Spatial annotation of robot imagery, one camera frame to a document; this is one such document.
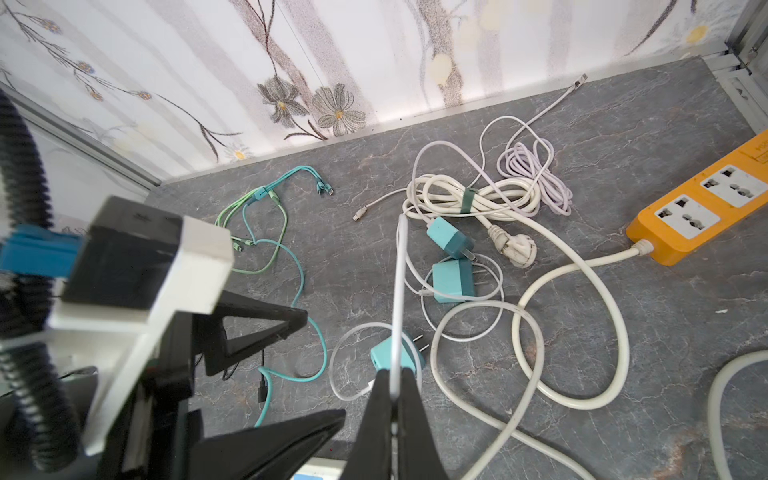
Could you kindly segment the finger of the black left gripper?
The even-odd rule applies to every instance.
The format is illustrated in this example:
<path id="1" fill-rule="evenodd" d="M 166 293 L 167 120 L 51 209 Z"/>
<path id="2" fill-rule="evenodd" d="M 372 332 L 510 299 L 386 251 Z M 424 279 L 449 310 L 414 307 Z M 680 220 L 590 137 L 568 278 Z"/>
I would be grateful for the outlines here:
<path id="1" fill-rule="evenodd" d="M 251 332 L 229 336 L 225 321 L 242 320 Z M 194 353 L 201 354 L 207 376 L 222 373 L 301 330 L 305 310 L 224 291 L 210 314 L 194 315 Z"/>
<path id="2" fill-rule="evenodd" d="M 344 426 L 331 409 L 202 440 L 189 453 L 190 479 L 289 479 Z"/>

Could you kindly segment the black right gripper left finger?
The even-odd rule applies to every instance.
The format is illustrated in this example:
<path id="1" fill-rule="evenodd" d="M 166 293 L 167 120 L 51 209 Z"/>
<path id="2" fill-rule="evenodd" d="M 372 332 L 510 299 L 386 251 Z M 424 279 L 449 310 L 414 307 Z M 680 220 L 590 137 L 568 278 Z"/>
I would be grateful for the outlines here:
<path id="1" fill-rule="evenodd" d="M 393 403 L 389 370 L 376 374 L 356 441 L 340 479 L 390 479 Z"/>

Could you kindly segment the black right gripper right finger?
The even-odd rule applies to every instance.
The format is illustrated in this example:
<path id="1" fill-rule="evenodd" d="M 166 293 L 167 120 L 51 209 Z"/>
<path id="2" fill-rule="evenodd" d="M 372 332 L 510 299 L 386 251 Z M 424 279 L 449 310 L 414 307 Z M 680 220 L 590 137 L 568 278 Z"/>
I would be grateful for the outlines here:
<path id="1" fill-rule="evenodd" d="M 395 402 L 397 479 L 448 480 L 419 394 L 414 373 L 403 369 Z"/>

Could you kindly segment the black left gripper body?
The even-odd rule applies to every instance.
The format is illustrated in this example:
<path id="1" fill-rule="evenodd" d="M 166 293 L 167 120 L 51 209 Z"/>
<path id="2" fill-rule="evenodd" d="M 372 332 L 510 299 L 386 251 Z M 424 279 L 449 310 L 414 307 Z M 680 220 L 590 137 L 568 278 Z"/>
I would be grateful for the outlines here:
<path id="1" fill-rule="evenodd" d="M 177 313 L 111 428 L 98 479 L 185 479 L 194 389 L 192 315 Z"/>

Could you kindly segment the white blue power strip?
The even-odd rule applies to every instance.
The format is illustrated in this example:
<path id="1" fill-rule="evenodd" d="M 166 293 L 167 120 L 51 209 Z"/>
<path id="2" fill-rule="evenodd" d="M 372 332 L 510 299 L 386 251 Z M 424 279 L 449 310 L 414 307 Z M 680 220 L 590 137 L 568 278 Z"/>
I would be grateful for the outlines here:
<path id="1" fill-rule="evenodd" d="M 291 477 L 292 480 L 339 480 L 346 462 L 343 460 L 310 458 Z"/>

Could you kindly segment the orange power strip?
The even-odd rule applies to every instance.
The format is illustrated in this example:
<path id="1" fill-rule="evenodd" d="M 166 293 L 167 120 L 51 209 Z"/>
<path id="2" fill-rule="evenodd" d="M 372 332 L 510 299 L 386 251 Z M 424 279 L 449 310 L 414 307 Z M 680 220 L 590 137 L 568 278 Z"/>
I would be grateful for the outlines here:
<path id="1" fill-rule="evenodd" d="M 767 204 L 767 133 L 756 135 L 643 209 L 628 238 L 673 266 Z"/>

